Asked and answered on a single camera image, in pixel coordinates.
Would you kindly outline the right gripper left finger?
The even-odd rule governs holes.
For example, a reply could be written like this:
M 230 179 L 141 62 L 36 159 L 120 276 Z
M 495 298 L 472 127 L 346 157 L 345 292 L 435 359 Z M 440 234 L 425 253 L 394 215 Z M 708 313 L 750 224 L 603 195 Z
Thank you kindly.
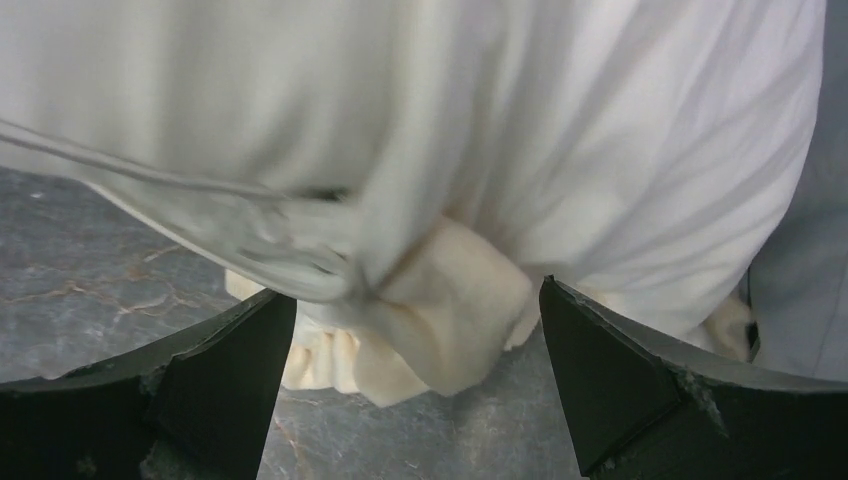
M 122 355 L 1 387 L 5 479 L 253 479 L 296 303 L 265 290 Z

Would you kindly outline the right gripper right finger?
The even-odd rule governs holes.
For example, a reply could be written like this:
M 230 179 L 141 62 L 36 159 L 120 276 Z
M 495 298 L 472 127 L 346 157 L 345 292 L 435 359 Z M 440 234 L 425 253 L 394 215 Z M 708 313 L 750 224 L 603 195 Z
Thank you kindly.
M 547 278 L 544 337 L 592 479 L 843 479 L 847 387 L 729 360 Z

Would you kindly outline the grey pillowcase with cream ruffle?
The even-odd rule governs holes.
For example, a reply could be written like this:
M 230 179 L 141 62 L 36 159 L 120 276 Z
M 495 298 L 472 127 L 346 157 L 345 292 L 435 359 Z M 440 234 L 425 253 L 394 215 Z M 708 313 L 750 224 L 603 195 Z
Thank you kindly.
M 734 123 L 660 122 L 554 155 L 550 129 L 298 108 L 78 112 L 3 105 L 1 162 L 70 178 L 295 298 L 291 390 L 380 406 L 482 381 L 538 323 L 552 275 L 650 327 L 745 360 L 746 248 L 704 182 L 743 163 Z

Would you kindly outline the white pillow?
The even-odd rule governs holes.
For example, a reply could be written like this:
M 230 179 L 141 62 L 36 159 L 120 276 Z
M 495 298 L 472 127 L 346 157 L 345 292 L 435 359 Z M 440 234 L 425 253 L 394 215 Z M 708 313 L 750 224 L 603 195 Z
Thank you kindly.
M 784 215 L 822 1 L 5 1 L 1 163 L 290 296 L 452 216 L 684 337 Z

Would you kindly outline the light blue-grey pillow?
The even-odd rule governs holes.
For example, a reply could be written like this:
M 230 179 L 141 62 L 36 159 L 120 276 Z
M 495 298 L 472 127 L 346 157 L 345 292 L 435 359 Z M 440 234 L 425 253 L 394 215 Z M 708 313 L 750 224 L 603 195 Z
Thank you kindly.
M 756 365 L 847 378 L 847 4 L 827 5 L 823 80 L 807 160 L 790 208 L 753 261 Z

